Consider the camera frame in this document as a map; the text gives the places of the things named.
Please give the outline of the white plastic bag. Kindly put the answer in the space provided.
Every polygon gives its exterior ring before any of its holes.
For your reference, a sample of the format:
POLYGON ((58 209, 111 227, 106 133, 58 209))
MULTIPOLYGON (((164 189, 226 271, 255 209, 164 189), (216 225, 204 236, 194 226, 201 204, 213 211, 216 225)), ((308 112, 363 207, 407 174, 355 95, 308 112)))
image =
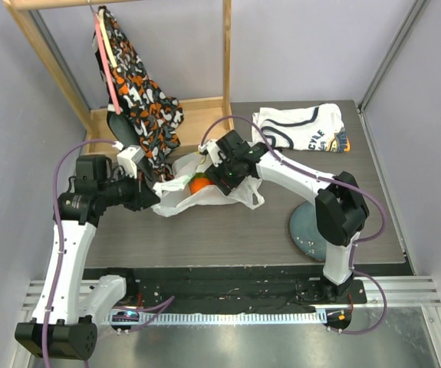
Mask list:
POLYGON ((167 182, 158 182, 153 186, 153 191, 160 197, 160 202, 152 206, 153 212, 169 218, 200 205, 240 203, 255 210, 265 203, 265 198, 258 191, 262 180, 252 177, 246 178, 228 196, 224 195, 215 184, 191 195, 189 181, 197 173, 206 174, 206 170, 211 165, 207 157, 198 151, 175 159, 172 163, 173 178, 167 182))

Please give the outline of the fake orange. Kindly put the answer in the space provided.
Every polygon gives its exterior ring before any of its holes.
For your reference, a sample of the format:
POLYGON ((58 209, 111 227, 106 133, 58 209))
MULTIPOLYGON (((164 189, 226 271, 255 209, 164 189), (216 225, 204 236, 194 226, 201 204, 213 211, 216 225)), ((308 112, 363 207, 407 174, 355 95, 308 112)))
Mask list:
POLYGON ((201 172, 195 174, 188 184, 191 195, 194 195, 197 192, 201 191, 203 188, 212 185, 214 185, 214 182, 210 178, 208 178, 205 173, 201 172))

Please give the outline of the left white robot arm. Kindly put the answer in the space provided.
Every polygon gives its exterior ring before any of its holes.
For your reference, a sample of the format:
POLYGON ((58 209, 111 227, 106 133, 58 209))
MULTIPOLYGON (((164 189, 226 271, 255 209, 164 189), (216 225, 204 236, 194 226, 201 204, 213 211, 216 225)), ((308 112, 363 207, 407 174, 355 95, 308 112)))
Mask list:
POLYGON ((109 268, 89 295, 80 297, 85 261, 100 217, 110 207, 140 211, 160 201, 141 149, 126 148, 117 155, 117 163, 114 166, 105 155, 78 157, 67 191, 58 196, 44 287, 30 321, 15 329, 15 339, 46 363, 88 360, 110 310, 118 304, 131 305, 139 294, 129 268, 109 268))

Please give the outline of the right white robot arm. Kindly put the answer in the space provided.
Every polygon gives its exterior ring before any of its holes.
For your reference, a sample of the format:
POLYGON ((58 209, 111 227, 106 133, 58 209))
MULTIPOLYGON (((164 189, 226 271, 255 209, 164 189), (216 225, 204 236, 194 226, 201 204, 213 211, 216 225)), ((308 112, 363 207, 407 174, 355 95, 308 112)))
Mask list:
POLYGON ((326 243, 322 296, 331 303, 347 296, 354 279, 353 246, 369 215, 352 175, 343 172, 340 181, 331 174, 299 165, 265 143, 252 146, 244 140, 232 143, 222 138, 202 144, 199 152, 212 162, 207 176, 226 195, 251 176, 282 186, 309 202, 314 207, 318 233, 326 243))

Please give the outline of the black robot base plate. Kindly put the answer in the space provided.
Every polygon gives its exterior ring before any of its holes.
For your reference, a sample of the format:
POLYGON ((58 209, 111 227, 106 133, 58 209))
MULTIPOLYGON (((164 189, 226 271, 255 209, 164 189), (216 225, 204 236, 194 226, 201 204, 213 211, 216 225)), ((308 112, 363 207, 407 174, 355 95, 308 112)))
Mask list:
POLYGON ((118 274, 131 289, 126 301, 152 307, 171 299, 175 314, 251 314, 306 311, 322 304, 366 304, 362 281, 334 291, 320 266, 88 268, 84 280, 118 274))

